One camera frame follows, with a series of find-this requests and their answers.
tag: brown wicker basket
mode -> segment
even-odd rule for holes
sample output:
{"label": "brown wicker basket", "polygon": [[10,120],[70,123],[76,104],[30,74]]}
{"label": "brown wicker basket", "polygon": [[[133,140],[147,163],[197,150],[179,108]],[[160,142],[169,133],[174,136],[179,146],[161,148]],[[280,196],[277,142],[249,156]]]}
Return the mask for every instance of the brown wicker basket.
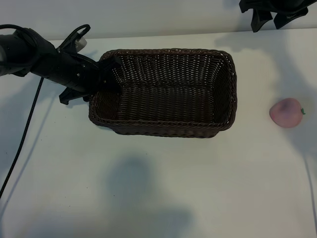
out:
{"label": "brown wicker basket", "polygon": [[90,99],[89,118],[118,134],[215,136],[237,109],[231,55],[201,49],[115,50],[121,67]]}

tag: white table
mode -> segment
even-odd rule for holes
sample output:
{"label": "white table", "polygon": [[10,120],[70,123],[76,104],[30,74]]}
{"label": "white table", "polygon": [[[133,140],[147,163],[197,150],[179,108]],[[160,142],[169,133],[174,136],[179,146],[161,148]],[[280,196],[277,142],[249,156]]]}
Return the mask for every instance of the white table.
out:
{"label": "white table", "polygon": [[[44,81],[1,199],[1,238],[315,238],[304,158],[317,191],[317,29],[94,39],[81,52],[206,48],[232,54],[238,111],[212,139],[122,136],[88,119],[81,99]],[[0,78],[1,184],[39,78]],[[307,113],[269,118],[279,99]]]}

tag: wicker basket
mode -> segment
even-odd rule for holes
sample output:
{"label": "wicker basket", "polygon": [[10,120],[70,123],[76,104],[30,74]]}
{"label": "wicker basket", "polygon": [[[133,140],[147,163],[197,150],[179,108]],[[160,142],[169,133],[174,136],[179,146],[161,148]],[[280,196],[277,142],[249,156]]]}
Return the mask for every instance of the wicker basket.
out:
{"label": "wicker basket", "polygon": [[121,67],[93,95],[89,118],[118,134],[215,136],[230,128],[237,109],[236,72],[226,52],[115,50]]}

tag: white wall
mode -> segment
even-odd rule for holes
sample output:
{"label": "white wall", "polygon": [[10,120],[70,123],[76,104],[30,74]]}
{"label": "white wall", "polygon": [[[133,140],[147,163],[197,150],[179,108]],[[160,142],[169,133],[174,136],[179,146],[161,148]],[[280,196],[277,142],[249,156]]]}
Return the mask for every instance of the white wall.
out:
{"label": "white wall", "polygon": [[[30,27],[47,39],[62,39],[81,24],[88,38],[175,35],[251,30],[252,11],[239,0],[3,0],[0,23]],[[317,27],[317,4],[287,28]],[[273,22],[263,29],[274,29]]]}

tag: basket rim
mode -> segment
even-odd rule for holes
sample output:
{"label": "basket rim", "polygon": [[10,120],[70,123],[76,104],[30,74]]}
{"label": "basket rim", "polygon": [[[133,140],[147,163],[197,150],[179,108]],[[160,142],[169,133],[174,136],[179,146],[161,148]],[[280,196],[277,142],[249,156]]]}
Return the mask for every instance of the basket rim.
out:
{"label": "basket rim", "polygon": [[103,122],[106,124],[109,124],[109,126],[139,126],[140,124],[144,126],[158,126],[158,125],[164,125],[166,127],[175,127],[175,126],[191,126],[194,128],[217,128],[219,130],[227,130],[229,129],[234,120],[235,120],[235,112],[237,109],[237,93],[236,93],[236,84],[237,84],[237,75],[235,71],[235,66],[233,64],[233,59],[230,54],[228,54],[225,51],[219,51],[219,50],[207,50],[207,49],[180,49],[180,48],[172,48],[172,49],[132,49],[132,50],[111,50],[103,54],[100,61],[103,61],[105,59],[108,59],[114,55],[118,56],[124,56],[124,55],[130,55],[130,54],[137,54],[140,55],[166,55],[166,54],[176,54],[176,55],[197,55],[197,54],[205,54],[205,55],[215,55],[223,60],[227,61],[229,64],[229,70],[230,70],[230,102],[229,102],[229,114],[228,117],[223,122],[188,122],[188,121],[165,121],[165,120],[123,120],[123,119],[104,119],[97,115],[96,112],[96,97],[93,95],[89,102],[89,118],[91,120],[97,120],[98,122]]}

